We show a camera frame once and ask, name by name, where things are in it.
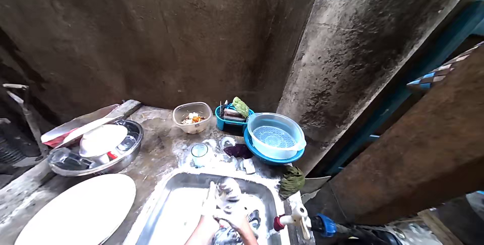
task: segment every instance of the hand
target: hand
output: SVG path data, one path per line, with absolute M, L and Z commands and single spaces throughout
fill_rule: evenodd
M 215 199 L 216 190 L 215 183 L 211 181 L 207 198 L 202 203 L 202 216 L 214 215 L 214 211 L 217 208 L 217 201 Z
M 230 214 L 222 209 L 217 209 L 215 210 L 214 218 L 227 221 L 230 226 L 238 232 L 241 232 L 242 230 L 250 230 L 247 215 L 240 209 L 233 210 Z
M 199 226 L 209 231 L 216 231 L 220 228 L 218 221 L 216 221 L 214 218 L 214 212 L 217 208 L 217 203 L 215 199 L 216 190 L 217 189 L 215 183 L 211 181 L 207 198 L 202 203 L 201 217 L 200 221 L 198 222 Z

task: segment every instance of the plastic food container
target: plastic food container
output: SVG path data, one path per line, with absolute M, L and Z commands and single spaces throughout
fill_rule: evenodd
M 302 129 L 291 118 L 273 113 L 255 113 L 249 116 L 247 122 L 254 148 L 269 158 L 289 159 L 306 147 Z
M 182 121 L 189 113 L 198 113 L 199 116 L 204 117 L 200 122 L 192 124 L 182 124 Z M 173 110 L 173 122 L 186 133 L 199 133 L 205 130 L 209 124 L 212 116 L 210 107 L 205 102 L 192 102 L 180 105 Z

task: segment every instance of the dish rack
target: dish rack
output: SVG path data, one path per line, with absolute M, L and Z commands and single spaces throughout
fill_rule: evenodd
M 235 107 L 232 105 L 232 103 L 230 103 L 227 106 L 227 108 L 235 110 Z M 249 109 L 249 116 L 252 115 L 252 114 L 254 114 L 254 111 Z M 217 128 L 219 130 L 224 130 L 225 124 L 234 125 L 234 126 L 242 126 L 242 132 L 244 132 L 245 129 L 247 128 L 247 122 L 231 121 L 231 120 L 225 120 L 225 119 L 220 118 L 220 106 L 218 106 L 215 109 L 215 116 L 217 117 Z

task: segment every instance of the white plate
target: white plate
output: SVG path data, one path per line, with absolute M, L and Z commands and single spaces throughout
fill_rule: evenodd
M 106 174 L 73 186 L 46 204 L 15 245 L 99 245 L 123 222 L 135 200 L 135 182 Z
M 128 134 L 121 125 L 106 124 L 86 132 L 81 139 L 79 155 L 85 158 L 103 155 L 115 149 Z
M 66 136 L 62 142 L 62 145 L 76 139 L 77 137 L 85 134 L 86 132 L 90 130 L 94 130 L 95 128 L 100 127 L 101 125 L 104 125 L 106 123 L 109 123 L 115 118 L 99 118 L 97 120 L 94 120 L 93 122 L 87 123 L 83 125 L 82 127 L 79 127 L 78 129 L 72 131 L 68 136 Z

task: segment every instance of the purple cloth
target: purple cloth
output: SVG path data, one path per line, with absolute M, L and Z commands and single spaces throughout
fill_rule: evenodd
M 253 154 L 245 144 L 235 144 L 233 147 L 226 147 L 225 153 L 235 158 L 242 157 L 244 159 L 252 158 Z

